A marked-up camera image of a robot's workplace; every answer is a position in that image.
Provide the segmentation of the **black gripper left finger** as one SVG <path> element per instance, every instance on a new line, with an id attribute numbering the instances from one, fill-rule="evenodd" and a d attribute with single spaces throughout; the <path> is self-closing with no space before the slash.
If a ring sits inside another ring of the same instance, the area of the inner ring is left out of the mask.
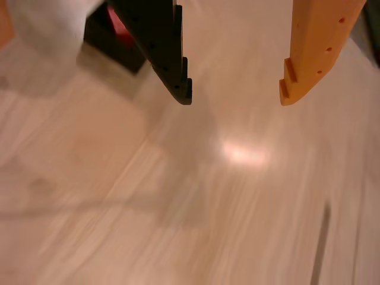
<path id="1" fill-rule="evenodd" d="M 183 56 L 182 6 L 173 0 L 109 1 L 173 98 L 192 103 L 188 58 Z"/>

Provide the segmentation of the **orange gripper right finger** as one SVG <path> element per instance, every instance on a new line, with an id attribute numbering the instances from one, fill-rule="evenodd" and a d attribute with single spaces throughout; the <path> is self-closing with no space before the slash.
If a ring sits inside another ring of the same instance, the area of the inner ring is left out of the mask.
<path id="1" fill-rule="evenodd" d="M 279 81 L 283 106 L 298 102 L 331 70 L 365 3 L 293 1 L 290 56 Z"/>

